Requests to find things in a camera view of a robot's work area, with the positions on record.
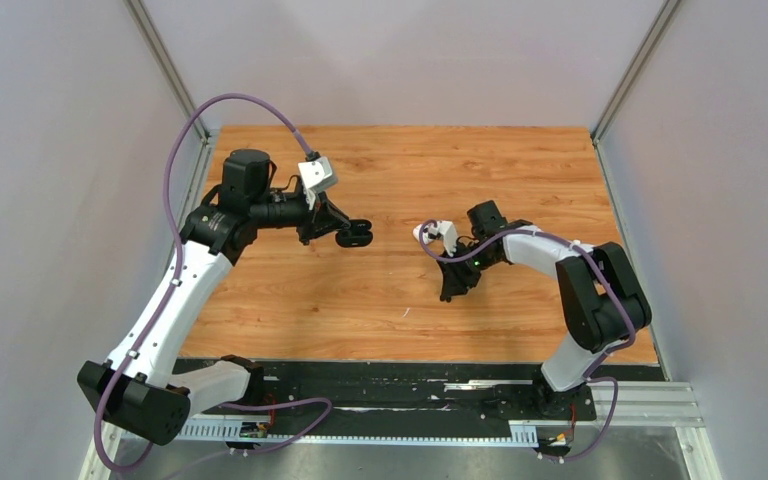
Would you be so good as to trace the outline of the black oval case cover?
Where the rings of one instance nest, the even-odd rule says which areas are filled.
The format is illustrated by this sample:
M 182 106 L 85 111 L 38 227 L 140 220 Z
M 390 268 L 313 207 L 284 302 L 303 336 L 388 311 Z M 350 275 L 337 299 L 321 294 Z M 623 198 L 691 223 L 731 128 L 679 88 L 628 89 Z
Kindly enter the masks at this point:
M 372 222 L 366 219 L 351 219 L 346 228 L 335 234 L 335 241 L 342 248 L 366 247 L 372 243 L 373 238 Z

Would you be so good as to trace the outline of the white earbud charging case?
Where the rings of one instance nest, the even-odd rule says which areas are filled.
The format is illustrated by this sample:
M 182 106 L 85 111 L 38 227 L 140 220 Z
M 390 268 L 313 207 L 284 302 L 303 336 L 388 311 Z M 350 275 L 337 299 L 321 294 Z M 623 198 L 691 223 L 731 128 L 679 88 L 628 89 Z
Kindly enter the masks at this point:
M 428 233 L 426 228 L 422 225 L 418 225 L 413 229 L 414 238 L 421 244 L 427 244 L 429 242 Z

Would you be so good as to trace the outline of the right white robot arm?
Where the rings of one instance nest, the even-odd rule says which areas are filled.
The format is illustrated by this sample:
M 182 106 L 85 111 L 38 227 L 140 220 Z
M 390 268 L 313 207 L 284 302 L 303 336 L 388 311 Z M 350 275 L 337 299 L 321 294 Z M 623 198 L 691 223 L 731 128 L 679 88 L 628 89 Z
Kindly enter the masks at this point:
M 652 321 L 652 309 L 623 247 L 566 240 L 527 220 L 510 221 L 494 201 L 468 210 L 471 234 L 450 221 L 429 220 L 413 230 L 423 250 L 439 241 L 440 299 L 449 302 L 477 286 L 500 263 L 522 265 L 557 282 L 567 333 L 532 381 L 535 411 L 556 417 L 572 410 L 593 372 L 611 354 L 632 346 Z

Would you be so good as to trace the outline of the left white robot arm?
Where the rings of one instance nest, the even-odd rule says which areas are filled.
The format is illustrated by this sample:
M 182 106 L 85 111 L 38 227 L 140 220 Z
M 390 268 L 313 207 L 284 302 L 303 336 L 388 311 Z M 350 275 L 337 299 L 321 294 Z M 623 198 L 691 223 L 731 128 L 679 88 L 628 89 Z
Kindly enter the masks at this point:
M 243 413 L 264 405 L 264 369 L 251 360 L 226 355 L 183 374 L 173 368 L 207 300 L 259 231 L 293 228 L 304 245 L 328 234 L 343 248 L 371 243 L 371 222 L 349 218 L 328 198 L 337 182 L 329 160 L 312 152 L 298 169 L 295 183 L 279 188 L 268 153 L 238 149 L 226 158 L 220 183 L 187 216 L 171 264 L 128 336 L 78 373 L 103 421 L 166 445 L 196 414 L 224 403 Z

